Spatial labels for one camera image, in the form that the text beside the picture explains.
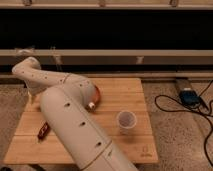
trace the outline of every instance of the speckled floor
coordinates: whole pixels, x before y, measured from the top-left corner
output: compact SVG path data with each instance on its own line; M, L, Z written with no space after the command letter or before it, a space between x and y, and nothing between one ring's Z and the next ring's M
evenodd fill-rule
M200 92L207 82L193 83ZM154 97L167 94L177 97L172 82L144 82L145 98L150 114L153 134L159 156L158 164L141 165L144 171L208 171L213 170L203 153L203 140L209 128L205 120L189 113L165 113L154 105ZM213 85L204 94L204 99L213 98ZM0 167L15 128L27 101L27 91L22 85L0 85ZM165 107L179 108L174 103L163 100ZM209 150L213 152L213 137L209 141ZM27 165L10 166L15 171L32 171ZM75 166L44 165L47 171L77 171Z

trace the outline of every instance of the black cable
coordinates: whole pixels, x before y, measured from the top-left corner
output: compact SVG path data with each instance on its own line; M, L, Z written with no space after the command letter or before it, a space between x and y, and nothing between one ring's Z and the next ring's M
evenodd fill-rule
M211 84L213 83L213 80L207 85L207 87L200 93L199 97L201 97L208 89L209 87L211 86ZM181 109L181 110L170 110L170 109L165 109L165 108L162 108L159 104L158 104L158 99L161 98L161 97L164 97L164 98L168 98L174 102L176 102L177 104L179 104L180 106L182 106L183 108L185 109ZM211 120L209 119L213 117L212 114L212 103L213 103L213 99L209 101L209 111L208 113L204 113L200 110L200 106L201 104L199 104L198 106L195 106L195 107L190 107L190 106L185 106L183 105L181 102L179 102L178 100L168 96L168 95L158 95L155 97L155 105L157 106L158 109L160 109L161 111L164 111L164 112L189 112L189 113L193 113L193 114L196 114L196 115L199 115L199 116L202 116L205 120L208 121L209 125L210 125L210 130L209 130L209 133L207 134L207 136L205 137L204 139L204 143L203 143L203 147L204 147L204 153L205 153L205 156L209 162L209 164L211 165L211 167L213 167L213 161L210 159L210 156L208 154L208 150L207 150L207 143L208 143L208 140L209 138L211 137L211 135L213 134L213 123L211 122Z
M200 93L199 97L201 97L209 89L212 83L213 83L213 80L211 80L210 83L206 86L206 88L204 88L204 90Z

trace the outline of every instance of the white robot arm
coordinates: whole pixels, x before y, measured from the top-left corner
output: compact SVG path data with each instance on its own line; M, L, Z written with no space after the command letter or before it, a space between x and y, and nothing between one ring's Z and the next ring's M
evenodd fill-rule
M33 94L50 87L42 94L41 111L78 167L84 171L137 171L85 110L96 93L92 82L74 74L38 69L38 61L31 57L16 65L13 73Z

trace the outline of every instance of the white cup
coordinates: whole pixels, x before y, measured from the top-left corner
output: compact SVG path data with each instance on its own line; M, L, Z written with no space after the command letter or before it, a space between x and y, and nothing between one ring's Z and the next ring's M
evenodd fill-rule
M117 115L117 124L122 134L130 135L137 124L137 117L132 112L121 111Z

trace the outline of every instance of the black wall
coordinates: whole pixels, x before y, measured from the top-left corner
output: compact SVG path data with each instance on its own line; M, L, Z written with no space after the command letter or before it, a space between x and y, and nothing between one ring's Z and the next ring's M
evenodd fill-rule
M213 11L0 10L0 49L213 49Z

